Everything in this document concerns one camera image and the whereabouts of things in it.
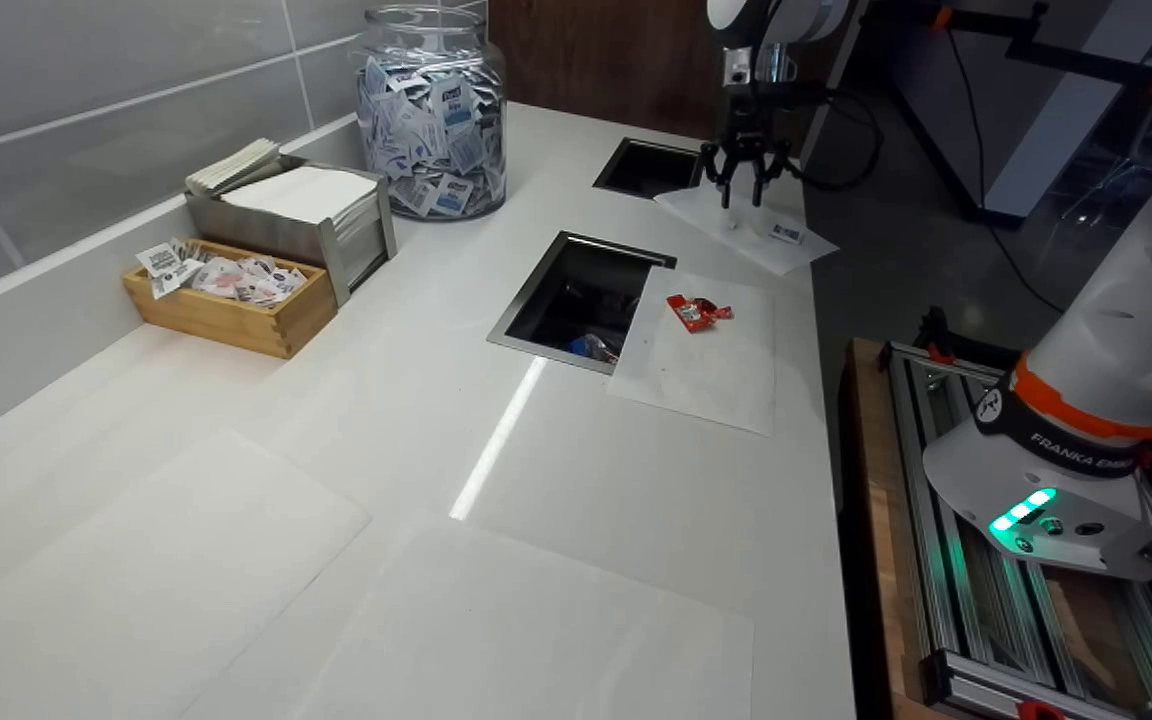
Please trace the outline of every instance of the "robotic arm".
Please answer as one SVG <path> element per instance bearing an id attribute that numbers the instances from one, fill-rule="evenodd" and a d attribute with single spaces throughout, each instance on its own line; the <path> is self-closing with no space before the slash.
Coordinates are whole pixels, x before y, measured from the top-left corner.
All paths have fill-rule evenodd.
<path id="1" fill-rule="evenodd" d="M 703 173 L 733 202 L 733 178 L 754 164 L 761 203 L 769 182 L 787 167 L 777 114 L 824 103 L 820 87 L 791 86 L 787 48 L 839 30 L 851 0 L 707 0 L 707 30 L 726 43 L 726 137 L 703 147 Z"/>
<path id="2" fill-rule="evenodd" d="M 1035 43 L 1019 43 L 1023 54 L 1103 79 L 1152 73 Z M 977 415 L 928 445 L 926 478 L 1007 555 L 1152 581 L 1152 487 L 1141 478 L 1147 445 L 1152 202 Z"/>

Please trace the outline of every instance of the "black opening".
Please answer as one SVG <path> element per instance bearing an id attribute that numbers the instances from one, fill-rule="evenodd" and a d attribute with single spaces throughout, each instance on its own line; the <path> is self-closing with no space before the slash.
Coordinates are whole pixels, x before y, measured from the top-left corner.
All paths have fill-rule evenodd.
<path id="1" fill-rule="evenodd" d="M 688 147 L 660 147 L 643 139 L 619 139 L 617 158 L 605 164 L 593 190 L 630 193 L 630 196 L 660 196 L 677 190 L 701 185 L 701 158 Z"/>
<path id="2" fill-rule="evenodd" d="M 653 268 L 674 258 L 560 234 L 518 295 L 504 338 L 617 370 Z"/>

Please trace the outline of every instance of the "white tile wall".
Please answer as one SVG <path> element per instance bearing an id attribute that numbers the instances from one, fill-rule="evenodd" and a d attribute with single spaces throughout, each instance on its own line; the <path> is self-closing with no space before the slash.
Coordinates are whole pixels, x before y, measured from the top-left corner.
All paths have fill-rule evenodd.
<path id="1" fill-rule="evenodd" d="M 0 0 L 0 278 L 352 114 L 372 0 Z"/>

